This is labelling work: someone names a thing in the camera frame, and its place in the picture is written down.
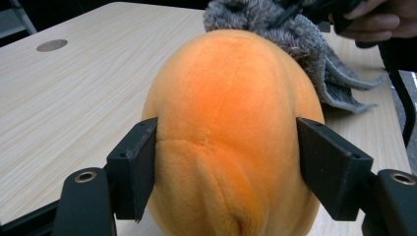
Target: table surface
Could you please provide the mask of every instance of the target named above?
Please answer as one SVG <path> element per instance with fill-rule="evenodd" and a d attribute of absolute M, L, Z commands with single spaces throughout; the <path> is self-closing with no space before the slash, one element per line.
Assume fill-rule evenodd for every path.
<path fill-rule="evenodd" d="M 105 157 L 140 121 L 152 79 L 178 47 L 204 33 L 203 11 L 112 3 L 0 48 L 0 221 L 60 197 L 65 178 Z M 64 47 L 37 47 L 65 39 Z M 326 33 L 363 80 L 385 74 L 377 49 Z M 361 114 L 326 110 L 327 124 L 375 159 L 373 171 L 410 172 L 389 80 L 354 96 L 378 106 Z M 310 235 L 361 235 L 321 207 Z M 163 235 L 149 213 L 117 221 L 119 235 Z"/>

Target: hand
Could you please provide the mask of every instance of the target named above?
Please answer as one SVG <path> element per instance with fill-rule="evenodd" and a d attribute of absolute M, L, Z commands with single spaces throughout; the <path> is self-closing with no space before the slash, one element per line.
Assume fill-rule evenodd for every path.
<path fill-rule="evenodd" d="M 358 41 L 417 36 L 417 0 L 367 0 L 344 18 L 354 21 L 340 35 Z"/>

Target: round hole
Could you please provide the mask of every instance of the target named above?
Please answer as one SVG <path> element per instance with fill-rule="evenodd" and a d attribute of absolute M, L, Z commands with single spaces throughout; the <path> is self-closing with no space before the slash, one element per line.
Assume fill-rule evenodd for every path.
<path fill-rule="evenodd" d="M 97 174 L 92 171 L 83 172 L 76 176 L 77 183 L 86 183 L 95 178 Z"/>
<path fill-rule="evenodd" d="M 352 156 L 353 156 L 353 158 L 356 158 L 356 159 L 361 158 L 361 155 L 357 154 L 357 153 L 352 153 Z"/>
<path fill-rule="evenodd" d="M 401 173 L 392 173 L 390 177 L 396 182 L 404 185 L 416 185 L 416 182 L 413 179 Z"/>
<path fill-rule="evenodd" d="M 54 51 L 67 45 L 68 41 L 65 39 L 55 39 L 40 44 L 36 50 L 39 52 Z"/>

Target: gray cloth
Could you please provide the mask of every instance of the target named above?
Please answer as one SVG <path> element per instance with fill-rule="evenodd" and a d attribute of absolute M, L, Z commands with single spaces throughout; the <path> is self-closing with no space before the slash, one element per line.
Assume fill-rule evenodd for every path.
<path fill-rule="evenodd" d="M 274 27 L 283 11 L 273 0 L 214 0 L 204 13 L 204 25 L 206 31 L 247 30 L 272 41 L 304 69 L 323 103 L 354 113 L 375 106 L 358 102 L 351 89 L 372 89 L 384 78 L 361 81 L 334 54 L 319 28 L 302 15 Z"/>

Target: clamp jaw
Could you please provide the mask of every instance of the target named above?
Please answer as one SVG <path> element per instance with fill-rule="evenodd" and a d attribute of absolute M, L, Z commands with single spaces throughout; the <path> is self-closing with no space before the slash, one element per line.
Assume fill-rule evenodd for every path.
<path fill-rule="evenodd" d="M 365 212 L 366 236 L 417 232 L 417 178 L 397 170 L 371 172 L 373 158 L 324 124 L 297 118 L 304 181 L 334 220 Z M 9 222 L 1 236 L 117 235 L 118 219 L 140 221 L 153 188 L 156 118 L 137 124 L 107 156 L 104 168 L 66 179 L 61 199 Z"/>

